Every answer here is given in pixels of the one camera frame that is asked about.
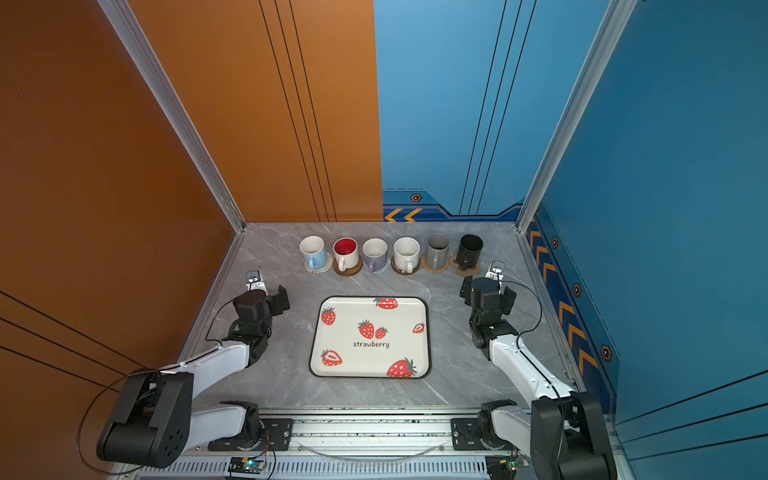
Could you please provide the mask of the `dark brown worn coaster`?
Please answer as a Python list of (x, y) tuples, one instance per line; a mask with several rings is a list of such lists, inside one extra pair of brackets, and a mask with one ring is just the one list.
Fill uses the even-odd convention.
[(408, 260), (406, 262), (406, 265), (408, 266), (408, 269), (401, 270), (401, 269), (398, 268), (396, 260), (395, 260), (394, 257), (391, 258), (390, 265), (391, 265), (392, 270), (396, 274), (402, 275), (402, 276), (412, 275), (413, 273), (416, 273), (420, 269), (420, 263), (418, 261), (413, 263), (410, 260)]

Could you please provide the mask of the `red interior white mug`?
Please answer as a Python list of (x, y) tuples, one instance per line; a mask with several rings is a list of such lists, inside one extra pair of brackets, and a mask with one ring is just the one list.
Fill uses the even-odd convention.
[(338, 272), (351, 271), (360, 262), (358, 243), (351, 237), (338, 239), (333, 245), (333, 253)]

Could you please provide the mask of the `right aluminium corner post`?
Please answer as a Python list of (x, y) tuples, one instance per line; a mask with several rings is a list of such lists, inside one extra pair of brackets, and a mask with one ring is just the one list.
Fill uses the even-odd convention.
[(515, 221), (518, 233), (525, 233), (532, 222), (637, 3), (637, 0), (608, 3)]

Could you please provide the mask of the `black mug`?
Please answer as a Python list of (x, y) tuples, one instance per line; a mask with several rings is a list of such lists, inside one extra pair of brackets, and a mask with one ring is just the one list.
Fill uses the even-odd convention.
[(481, 237), (474, 234), (463, 235), (456, 253), (456, 264), (459, 270), (476, 268), (480, 263), (480, 256), (484, 243)]

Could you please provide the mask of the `tan rattan coaster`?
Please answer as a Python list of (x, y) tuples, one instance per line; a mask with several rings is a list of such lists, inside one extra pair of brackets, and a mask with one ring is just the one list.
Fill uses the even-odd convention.
[(419, 262), (420, 268), (431, 274), (438, 274), (445, 272), (450, 267), (450, 260), (447, 260), (440, 268), (433, 269), (427, 262), (427, 257), (422, 256)]

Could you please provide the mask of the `paw shaped wooden coaster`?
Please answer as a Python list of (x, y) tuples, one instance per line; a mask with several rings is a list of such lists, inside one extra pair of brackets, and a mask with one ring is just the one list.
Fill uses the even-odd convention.
[(481, 270), (482, 270), (482, 265), (480, 263), (478, 263), (477, 265), (471, 268), (463, 268), (456, 261), (452, 261), (451, 265), (454, 271), (456, 272), (456, 274), (461, 277), (478, 276), (481, 274)]

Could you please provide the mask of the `left aluminium corner post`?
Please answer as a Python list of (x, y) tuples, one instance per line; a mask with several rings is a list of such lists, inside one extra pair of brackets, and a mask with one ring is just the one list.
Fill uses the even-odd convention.
[(243, 233), (244, 215), (130, 4), (124, 0), (99, 0), (98, 4), (233, 230)]

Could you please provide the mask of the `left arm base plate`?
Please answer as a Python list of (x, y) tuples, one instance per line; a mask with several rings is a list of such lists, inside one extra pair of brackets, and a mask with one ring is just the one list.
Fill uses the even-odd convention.
[(292, 419), (262, 419), (255, 429), (247, 427), (235, 436), (213, 440), (207, 449), (216, 452), (287, 451), (293, 424)]

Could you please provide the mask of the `white purple handled mug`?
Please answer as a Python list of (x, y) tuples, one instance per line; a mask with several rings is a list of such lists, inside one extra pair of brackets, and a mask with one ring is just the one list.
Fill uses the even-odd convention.
[(362, 246), (364, 268), (370, 273), (379, 273), (389, 266), (388, 244), (381, 238), (370, 238)]

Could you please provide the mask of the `blue grey woven coaster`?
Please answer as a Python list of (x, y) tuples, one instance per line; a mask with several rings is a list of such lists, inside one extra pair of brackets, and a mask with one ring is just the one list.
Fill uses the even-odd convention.
[(388, 257), (377, 257), (370, 260), (366, 259), (364, 261), (364, 269), (371, 274), (380, 274), (389, 269), (391, 265), (391, 260)]

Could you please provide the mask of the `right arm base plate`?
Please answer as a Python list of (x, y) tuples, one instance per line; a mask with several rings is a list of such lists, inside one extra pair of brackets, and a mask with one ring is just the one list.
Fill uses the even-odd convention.
[(495, 450), (487, 423), (477, 417), (450, 420), (453, 449), (456, 451)]

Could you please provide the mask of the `left green circuit board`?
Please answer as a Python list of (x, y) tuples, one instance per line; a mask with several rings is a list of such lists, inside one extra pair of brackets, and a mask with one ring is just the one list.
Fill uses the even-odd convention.
[(227, 466), (229, 477), (248, 477), (264, 474), (268, 463), (263, 458), (253, 456), (231, 457)]

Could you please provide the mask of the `grey mug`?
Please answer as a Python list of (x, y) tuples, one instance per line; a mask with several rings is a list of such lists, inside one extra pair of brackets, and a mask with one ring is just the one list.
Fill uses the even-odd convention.
[(450, 239), (443, 233), (434, 233), (427, 239), (427, 262), (431, 268), (440, 268), (449, 257)]

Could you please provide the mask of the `light blue mug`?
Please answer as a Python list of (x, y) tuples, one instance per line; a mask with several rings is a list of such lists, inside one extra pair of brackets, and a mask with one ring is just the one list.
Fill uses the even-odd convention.
[(327, 265), (325, 242), (320, 236), (311, 235), (301, 240), (299, 249), (304, 265), (309, 271), (319, 271)]

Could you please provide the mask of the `light brown wooden coaster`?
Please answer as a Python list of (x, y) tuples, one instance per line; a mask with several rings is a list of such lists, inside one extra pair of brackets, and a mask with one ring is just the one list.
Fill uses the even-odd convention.
[(346, 270), (339, 269), (338, 262), (336, 259), (334, 259), (332, 263), (332, 267), (335, 273), (343, 277), (351, 277), (356, 275), (363, 269), (363, 266), (364, 266), (364, 262), (362, 259), (360, 259), (354, 267), (347, 268)]

